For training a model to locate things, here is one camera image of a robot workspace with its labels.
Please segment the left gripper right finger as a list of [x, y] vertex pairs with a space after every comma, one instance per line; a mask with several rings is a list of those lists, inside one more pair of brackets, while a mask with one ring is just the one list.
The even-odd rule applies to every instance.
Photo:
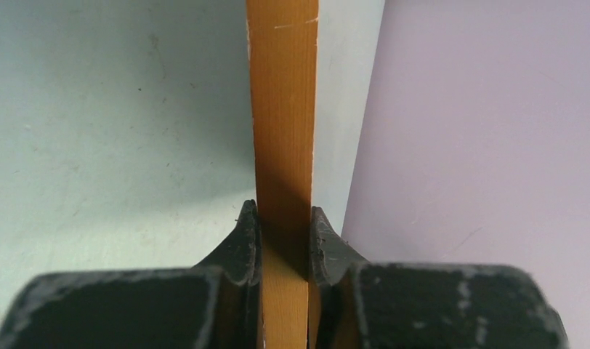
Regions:
[[310, 225], [311, 348], [568, 348], [558, 312], [509, 265], [371, 262], [319, 207]]

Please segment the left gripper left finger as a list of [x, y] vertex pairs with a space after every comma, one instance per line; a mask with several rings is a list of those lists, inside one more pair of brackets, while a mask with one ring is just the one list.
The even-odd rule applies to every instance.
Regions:
[[0, 348], [260, 348], [262, 239], [254, 201], [186, 268], [43, 274], [18, 294]]

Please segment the wooden picture frame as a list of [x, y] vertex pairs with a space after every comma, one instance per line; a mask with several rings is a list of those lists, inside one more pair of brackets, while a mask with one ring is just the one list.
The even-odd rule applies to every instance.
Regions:
[[317, 1], [246, 4], [262, 310], [268, 348], [305, 348]]

